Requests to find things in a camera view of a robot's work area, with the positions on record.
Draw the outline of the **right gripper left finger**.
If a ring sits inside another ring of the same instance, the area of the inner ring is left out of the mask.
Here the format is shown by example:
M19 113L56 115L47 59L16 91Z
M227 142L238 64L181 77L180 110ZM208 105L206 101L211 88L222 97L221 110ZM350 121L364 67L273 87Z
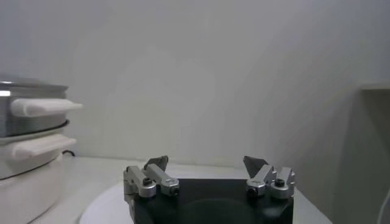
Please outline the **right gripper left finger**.
M142 169L126 167L123 172L124 195L149 199L157 195L159 187L163 195L177 197L180 194L179 180L165 172L168 162L167 156L160 156L149 159Z

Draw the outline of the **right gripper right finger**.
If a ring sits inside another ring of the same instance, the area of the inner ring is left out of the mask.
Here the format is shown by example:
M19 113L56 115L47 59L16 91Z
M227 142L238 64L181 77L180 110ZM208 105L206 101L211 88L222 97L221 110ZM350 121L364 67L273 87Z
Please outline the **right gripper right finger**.
M249 174L246 180L246 194L250 198L259 198L269 194L277 200L287 200L294 196L296 174L289 167L277 170L264 159L245 156L244 165Z

